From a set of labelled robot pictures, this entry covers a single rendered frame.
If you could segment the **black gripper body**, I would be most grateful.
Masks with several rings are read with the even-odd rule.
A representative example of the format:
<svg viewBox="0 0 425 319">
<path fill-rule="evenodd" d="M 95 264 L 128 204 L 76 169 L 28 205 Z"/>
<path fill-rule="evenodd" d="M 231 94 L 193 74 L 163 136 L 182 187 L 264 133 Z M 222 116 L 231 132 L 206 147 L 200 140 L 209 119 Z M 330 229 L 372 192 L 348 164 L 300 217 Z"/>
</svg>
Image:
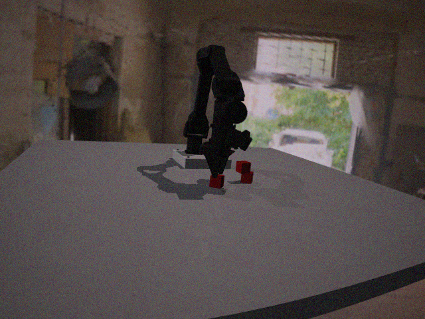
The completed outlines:
<svg viewBox="0 0 425 319">
<path fill-rule="evenodd" d="M 211 138 L 209 138 L 208 142 L 203 142 L 200 145 L 199 153 L 224 156 L 226 151 L 230 151 L 231 148 L 237 150 L 238 146 L 232 142 L 230 144 L 225 143 L 229 129 L 234 126 L 233 123 L 219 120 L 213 120 L 212 122 L 210 125 L 210 128 L 212 128 Z"/>
</svg>

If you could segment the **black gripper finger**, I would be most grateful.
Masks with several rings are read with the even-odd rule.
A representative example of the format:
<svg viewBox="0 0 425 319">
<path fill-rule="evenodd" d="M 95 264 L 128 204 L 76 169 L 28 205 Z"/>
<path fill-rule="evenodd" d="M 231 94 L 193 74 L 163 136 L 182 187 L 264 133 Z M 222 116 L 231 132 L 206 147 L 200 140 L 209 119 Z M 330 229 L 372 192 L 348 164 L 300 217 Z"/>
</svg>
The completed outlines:
<svg viewBox="0 0 425 319">
<path fill-rule="evenodd" d="M 225 169 L 226 163 L 228 161 L 228 157 L 231 154 L 233 154 L 234 152 L 235 152 L 234 150 L 226 151 L 225 155 L 227 155 L 227 156 L 224 159 L 222 159 L 222 161 L 221 161 L 220 168 L 219 168 L 219 171 L 218 171 L 219 174 L 221 174 L 221 175 L 223 174 L 223 171 Z"/>
<path fill-rule="evenodd" d="M 212 177 L 217 178 L 221 161 L 227 155 L 224 155 L 224 156 L 214 156 L 214 155 L 209 155 L 209 154 L 203 154 L 203 155 L 205 156 L 205 158 L 207 160 L 207 163 L 209 165 Z"/>
</svg>

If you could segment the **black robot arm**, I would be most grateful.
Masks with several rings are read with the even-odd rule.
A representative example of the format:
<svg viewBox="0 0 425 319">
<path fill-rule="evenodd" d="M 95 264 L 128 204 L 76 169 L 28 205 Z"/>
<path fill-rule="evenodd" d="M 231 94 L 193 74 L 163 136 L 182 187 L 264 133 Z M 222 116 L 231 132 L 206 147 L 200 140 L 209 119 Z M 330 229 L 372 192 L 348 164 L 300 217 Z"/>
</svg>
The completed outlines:
<svg viewBox="0 0 425 319">
<path fill-rule="evenodd" d="M 194 110 L 188 116 L 183 130 L 183 136 L 187 138 L 186 154 L 199 153 L 202 139 L 207 139 L 209 132 L 209 121 L 206 116 L 207 103 L 212 81 L 212 92 L 214 98 L 213 120 L 231 122 L 232 126 L 225 139 L 226 144 L 232 142 L 241 150 L 246 151 L 251 141 L 250 131 L 243 132 L 236 129 L 236 124 L 243 122 L 247 118 L 244 101 L 244 91 L 242 83 L 228 64 L 225 55 L 225 48 L 218 45 L 209 45 L 200 48 L 197 53 L 197 65 L 199 68 L 199 81 L 195 98 Z M 212 77 L 214 78 L 212 80 Z M 189 134 L 202 134 L 189 135 Z"/>
</svg>

